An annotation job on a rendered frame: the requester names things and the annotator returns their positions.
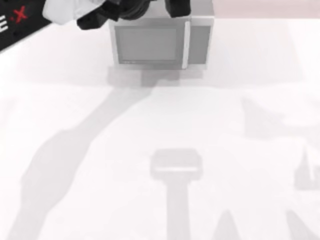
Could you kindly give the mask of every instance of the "gray screen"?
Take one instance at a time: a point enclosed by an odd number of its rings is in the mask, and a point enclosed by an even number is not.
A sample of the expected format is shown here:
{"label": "gray screen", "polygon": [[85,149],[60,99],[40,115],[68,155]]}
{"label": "gray screen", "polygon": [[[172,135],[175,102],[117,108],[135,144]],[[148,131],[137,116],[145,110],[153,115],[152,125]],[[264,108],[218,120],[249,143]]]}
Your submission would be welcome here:
{"label": "gray screen", "polygon": [[118,49],[122,61],[174,61],[176,59],[176,29],[120,28],[118,38]]}

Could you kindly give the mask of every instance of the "black object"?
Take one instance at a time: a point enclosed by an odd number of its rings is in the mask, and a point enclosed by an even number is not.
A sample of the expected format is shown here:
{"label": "black object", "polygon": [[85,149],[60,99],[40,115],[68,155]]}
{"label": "black object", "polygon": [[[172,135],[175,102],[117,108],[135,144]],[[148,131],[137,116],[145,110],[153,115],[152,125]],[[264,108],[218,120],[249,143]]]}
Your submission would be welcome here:
{"label": "black object", "polygon": [[[156,0],[107,0],[97,9],[77,20],[82,30],[99,29],[108,19],[133,21],[141,18],[149,9],[150,2]],[[191,0],[165,0],[165,8],[171,18],[191,14]]]}
{"label": "black object", "polygon": [[46,0],[0,0],[0,52],[46,27]]}

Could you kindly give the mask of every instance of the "red letter x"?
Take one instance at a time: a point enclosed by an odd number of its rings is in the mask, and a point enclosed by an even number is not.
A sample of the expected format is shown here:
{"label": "red letter x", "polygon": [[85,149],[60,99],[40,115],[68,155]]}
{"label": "red letter x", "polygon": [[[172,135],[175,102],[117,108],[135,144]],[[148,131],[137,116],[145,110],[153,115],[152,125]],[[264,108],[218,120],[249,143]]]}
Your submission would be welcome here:
{"label": "red letter x", "polygon": [[22,6],[20,11],[13,10],[13,12],[17,15],[16,23],[19,23],[21,21],[21,19],[27,18],[27,16],[25,16],[25,14],[24,14],[24,11],[25,11],[25,6]]}

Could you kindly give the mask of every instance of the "gray panel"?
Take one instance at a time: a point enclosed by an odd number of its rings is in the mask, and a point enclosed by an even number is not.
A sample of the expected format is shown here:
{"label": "gray panel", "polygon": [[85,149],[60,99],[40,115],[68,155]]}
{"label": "gray panel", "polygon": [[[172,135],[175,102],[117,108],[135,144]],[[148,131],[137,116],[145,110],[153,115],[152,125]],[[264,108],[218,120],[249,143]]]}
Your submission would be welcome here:
{"label": "gray panel", "polygon": [[191,26],[189,64],[206,64],[211,26]]}

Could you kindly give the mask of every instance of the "white surface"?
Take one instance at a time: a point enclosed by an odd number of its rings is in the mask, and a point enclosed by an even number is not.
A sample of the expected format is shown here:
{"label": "white surface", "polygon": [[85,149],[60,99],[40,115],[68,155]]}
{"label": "white surface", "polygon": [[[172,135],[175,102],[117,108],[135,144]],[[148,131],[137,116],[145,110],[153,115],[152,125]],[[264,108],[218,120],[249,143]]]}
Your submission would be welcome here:
{"label": "white surface", "polygon": [[[308,100],[320,101],[320,22],[218,19],[213,31],[202,79],[183,72],[180,86],[160,81],[92,142],[40,240],[165,239],[165,188],[150,178],[149,161],[157,149],[179,147],[197,149],[205,166],[190,187],[193,239],[211,239],[225,209],[244,240],[289,240],[286,208],[320,236],[319,193],[292,188],[305,139],[248,139],[241,108],[249,96],[296,124],[319,122]],[[88,116],[112,91],[109,83],[140,78],[109,68],[110,47],[107,29],[70,23],[0,55],[1,239],[19,208],[21,176],[44,141]],[[295,118],[301,112],[305,119]],[[320,165],[318,150],[308,149]]]}

